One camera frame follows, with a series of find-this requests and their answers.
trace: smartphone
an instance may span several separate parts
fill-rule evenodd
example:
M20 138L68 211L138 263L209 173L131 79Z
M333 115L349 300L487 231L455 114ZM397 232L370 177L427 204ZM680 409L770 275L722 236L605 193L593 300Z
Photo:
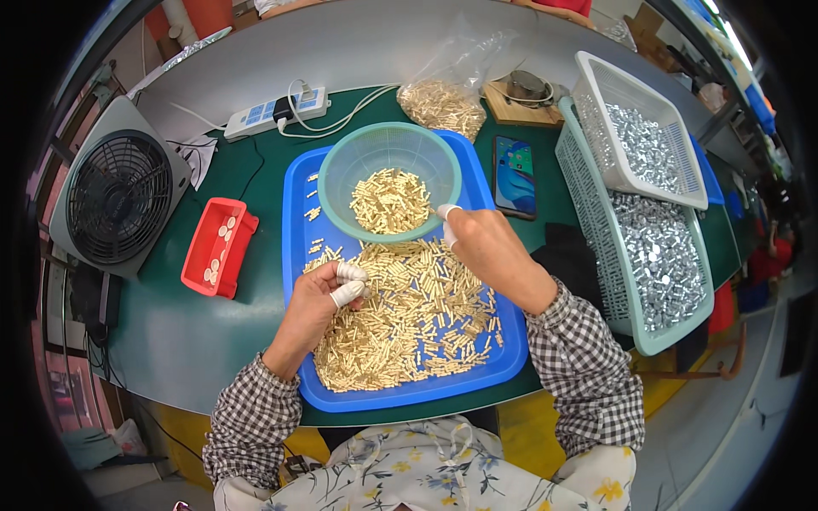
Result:
M534 220L534 164L527 142L494 137L494 204L505 215Z

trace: checkered sleeve cover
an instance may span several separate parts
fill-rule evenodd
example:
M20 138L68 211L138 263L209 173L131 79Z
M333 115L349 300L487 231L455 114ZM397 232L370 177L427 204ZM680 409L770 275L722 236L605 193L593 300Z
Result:
M299 377L285 382L261 362L261 354L218 395L211 433L202 449L204 472L213 481L243 477L257 488L277 490L281 443L301 420Z
M594 306L556 282L554 302L526 319L534 368L560 413L557 440L568 458L599 444L639 450L645 407L642 382L627 366L631 356Z

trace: electric fan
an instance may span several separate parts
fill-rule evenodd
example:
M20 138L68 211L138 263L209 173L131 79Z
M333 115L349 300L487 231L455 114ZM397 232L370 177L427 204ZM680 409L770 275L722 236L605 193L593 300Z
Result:
M118 97L71 164L51 237L92 266L135 278L190 178L187 162L127 97Z

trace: plastic colander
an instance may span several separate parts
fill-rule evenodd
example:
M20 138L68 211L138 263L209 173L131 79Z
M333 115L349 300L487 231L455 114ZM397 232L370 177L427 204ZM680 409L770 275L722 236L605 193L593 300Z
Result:
M430 214L422 226L400 234L375 234L361 227L349 207L353 190L383 168L400 168L426 183L437 209L454 204L461 192L461 168L451 147L428 129L409 123L378 123L349 133L327 154L318 173L321 212L342 232L369 243L416 240L440 225Z

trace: red plastic box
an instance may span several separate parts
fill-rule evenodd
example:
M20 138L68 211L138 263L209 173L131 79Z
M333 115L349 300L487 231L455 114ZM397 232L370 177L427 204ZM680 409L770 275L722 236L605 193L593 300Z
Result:
M230 217L236 218L230 239L225 241L218 230L227 226ZM236 281L250 237L258 227L258 217L247 212L247 204L235 199L213 197L204 207L202 218L193 234L191 247L187 250L182 268L182 283L204 296L223 296L232 300L236 296ZM205 269L212 261L219 261L216 283L205 280Z

